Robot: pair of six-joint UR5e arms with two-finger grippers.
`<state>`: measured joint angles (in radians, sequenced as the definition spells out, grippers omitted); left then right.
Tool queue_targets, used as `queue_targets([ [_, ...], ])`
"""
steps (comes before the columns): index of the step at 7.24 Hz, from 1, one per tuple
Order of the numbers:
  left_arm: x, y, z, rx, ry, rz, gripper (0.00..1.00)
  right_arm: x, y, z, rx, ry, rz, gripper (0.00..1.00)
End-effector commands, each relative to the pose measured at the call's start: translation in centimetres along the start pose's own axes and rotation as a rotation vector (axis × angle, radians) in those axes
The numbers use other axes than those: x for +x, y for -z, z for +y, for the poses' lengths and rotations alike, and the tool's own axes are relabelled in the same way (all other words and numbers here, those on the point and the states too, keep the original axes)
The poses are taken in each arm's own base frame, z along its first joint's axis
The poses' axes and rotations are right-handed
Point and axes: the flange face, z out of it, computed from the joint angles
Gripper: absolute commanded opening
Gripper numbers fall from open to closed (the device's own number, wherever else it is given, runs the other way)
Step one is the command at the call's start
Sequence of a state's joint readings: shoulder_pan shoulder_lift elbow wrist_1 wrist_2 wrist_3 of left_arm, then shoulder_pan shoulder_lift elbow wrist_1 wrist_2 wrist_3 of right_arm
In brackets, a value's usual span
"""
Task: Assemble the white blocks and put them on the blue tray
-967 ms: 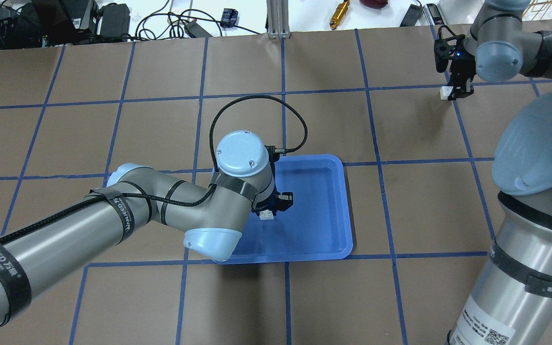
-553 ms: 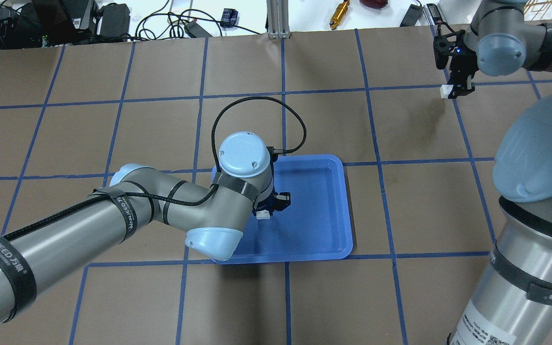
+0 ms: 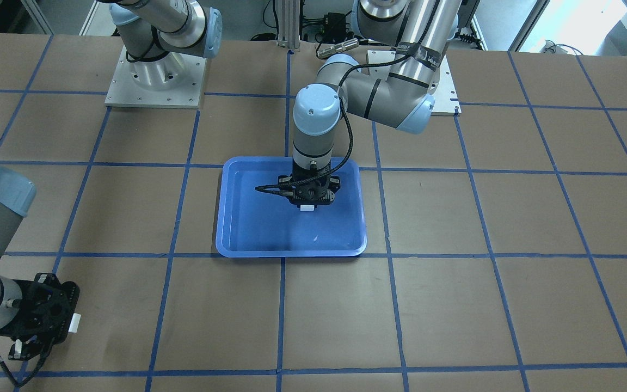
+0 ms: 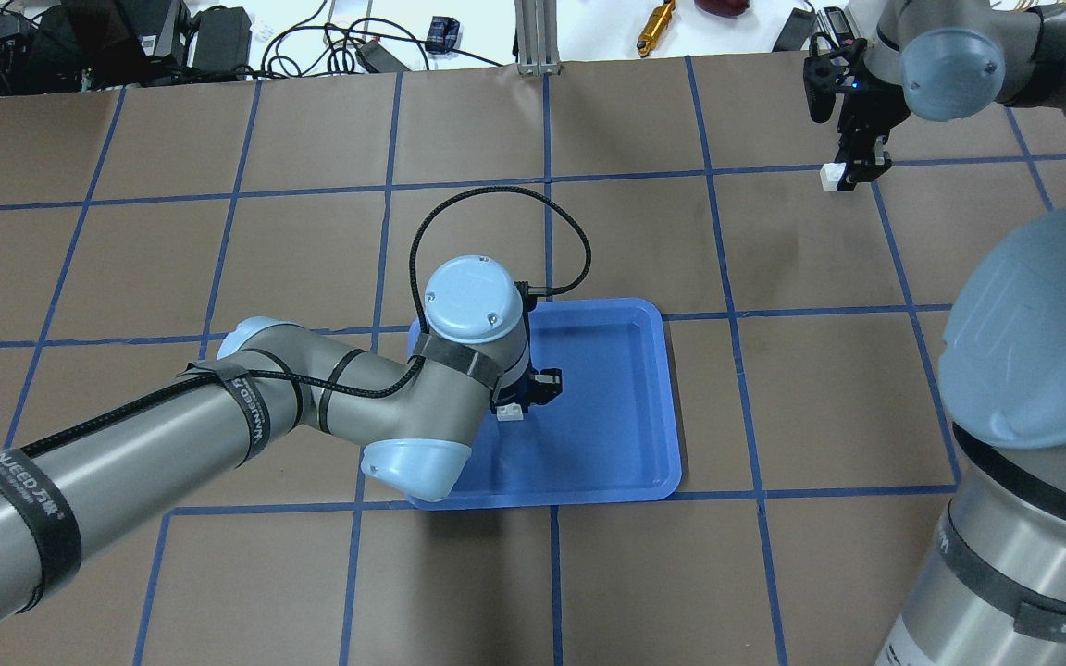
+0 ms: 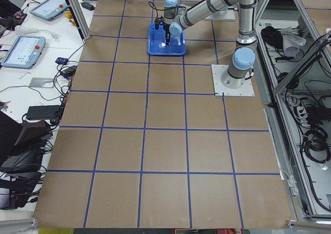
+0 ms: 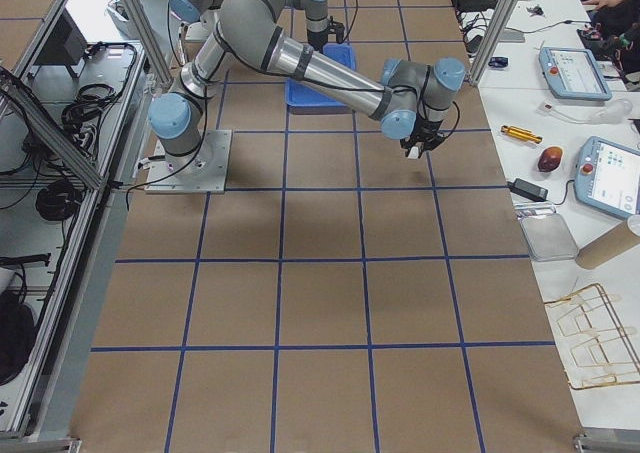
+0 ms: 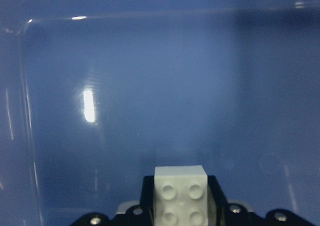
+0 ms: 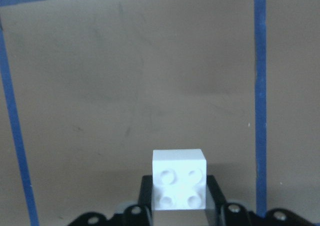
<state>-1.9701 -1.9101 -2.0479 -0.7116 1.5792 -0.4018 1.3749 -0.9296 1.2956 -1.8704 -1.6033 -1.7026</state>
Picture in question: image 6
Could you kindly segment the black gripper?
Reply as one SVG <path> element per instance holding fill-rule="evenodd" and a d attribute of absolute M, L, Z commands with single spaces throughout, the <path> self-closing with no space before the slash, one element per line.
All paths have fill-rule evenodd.
<path fill-rule="evenodd" d="M 439 132 L 440 122 L 430 122 L 418 117 L 410 136 L 400 140 L 400 146 L 406 152 L 432 151 L 445 141 L 445 135 Z"/>
<path fill-rule="evenodd" d="M 329 36 L 335 36 L 335 42 L 344 42 L 344 24 L 335 21 L 332 16 L 324 16 L 319 19 L 305 17 L 307 42 L 312 48 L 323 48 L 329 41 Z"/>

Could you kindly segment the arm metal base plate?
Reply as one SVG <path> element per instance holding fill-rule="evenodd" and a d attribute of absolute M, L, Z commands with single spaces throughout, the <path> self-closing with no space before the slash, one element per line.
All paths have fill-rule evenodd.
<path fill-rule="evenodd" d="M 224 194 L 233 132 L 207 129 L 204 143 L 194 156 L 166 156 L 160 140 L 154 154 L 164 159 L 150 164 L 147 185 L 151 194 Z"/>

